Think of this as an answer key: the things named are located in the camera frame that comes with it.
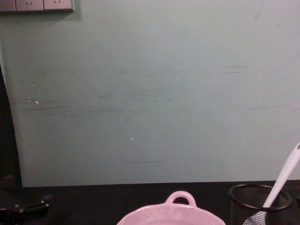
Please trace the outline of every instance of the light green wall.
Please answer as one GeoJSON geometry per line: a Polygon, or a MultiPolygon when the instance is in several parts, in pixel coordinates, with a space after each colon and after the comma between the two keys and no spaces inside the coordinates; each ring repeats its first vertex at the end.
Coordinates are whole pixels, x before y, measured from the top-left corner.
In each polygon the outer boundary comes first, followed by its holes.
{"type": "Polygon", "coordinates": [[[276,179],[300,141],[299,1],[75,4],[0,17],[24,186],[276,179]]]}

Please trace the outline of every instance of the black countertop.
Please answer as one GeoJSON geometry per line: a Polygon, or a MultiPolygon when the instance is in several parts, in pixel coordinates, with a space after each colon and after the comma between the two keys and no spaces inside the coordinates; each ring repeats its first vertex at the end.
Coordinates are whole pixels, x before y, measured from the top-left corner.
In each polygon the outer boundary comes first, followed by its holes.
{"type": "MultiPolygon", "coordinates": [[[[210,211],[229,225],[231,202],[228,189],[238,183],[245,182],[31,187],[23,188],[14,197],[30,203],[44,195],[53,195],[48,216],[26,225],[115,225],[128,213],[146,205],[164,203],[171,193],[182,190],[192,194],[199,208],[210,211]]],[[[274,184],[273,181],[254,183],[274,184]]],[[[294,199],[296,219],[291,224],[300,225],[300,209],[295,201],[300,195],[300,180],[288,181],[284,190],[294,199]]],[[[179,199],[177,203],[185,203],[185,200],[179,199]]]]}

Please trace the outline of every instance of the spatula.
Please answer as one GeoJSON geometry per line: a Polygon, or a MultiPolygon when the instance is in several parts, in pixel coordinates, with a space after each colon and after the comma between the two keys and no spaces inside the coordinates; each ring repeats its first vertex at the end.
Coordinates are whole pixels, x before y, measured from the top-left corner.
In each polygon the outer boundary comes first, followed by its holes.
{"type": "MultiPolygon", "coordinates": [[[[298,161],[300,159],[300,143],[296,145],[296,147],[293,149],[289,157],[287,158],[285,165],[283,166],[277,181],[274,184],[274,187],[272,188],[267,200],[263,204],[262,207],[269,208],[273,204],[274,200],[276,199],[278,193],[282,189],[283,185],[285,184],[286,180],[294,170],[295,166],[297,165],[298,161]]],[[[267,212],[260,211],[253,216],[248,217],[243,225],[265,225],[266,224],[266,215],[267,212]]]]}

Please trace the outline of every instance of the pink ceramic dish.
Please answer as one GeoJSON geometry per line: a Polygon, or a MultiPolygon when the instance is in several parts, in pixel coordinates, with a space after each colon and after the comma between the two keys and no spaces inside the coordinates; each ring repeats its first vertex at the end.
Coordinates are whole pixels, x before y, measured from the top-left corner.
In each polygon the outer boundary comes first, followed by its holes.
{"type": "Polygon", "coordinates": [[[159,205],[142,207],[125,216],[117,225],[225,225],[214,214],[196,206],[192,195],[178,191],[159,205]],[[173,203],[176,198],[186,198],[189,205],[173,203]]]}

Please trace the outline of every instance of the power outlet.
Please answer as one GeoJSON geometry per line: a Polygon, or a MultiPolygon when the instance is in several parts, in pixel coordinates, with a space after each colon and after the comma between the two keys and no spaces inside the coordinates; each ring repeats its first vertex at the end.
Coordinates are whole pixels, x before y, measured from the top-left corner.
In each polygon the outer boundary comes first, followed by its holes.
{"type": "Polygon", "coordinates": [[[43,11],[43,0],[15,0],[17,11],[43,11]]]}
{"type": "Polygon", "coordinates": [[[72,0],[44,0],[45,10],[73,10],[72,0]]]}
{"type": "Polygon", "coordinates": [[[0,12],[15,11],[15,0],[0,0],[0,12]]]}

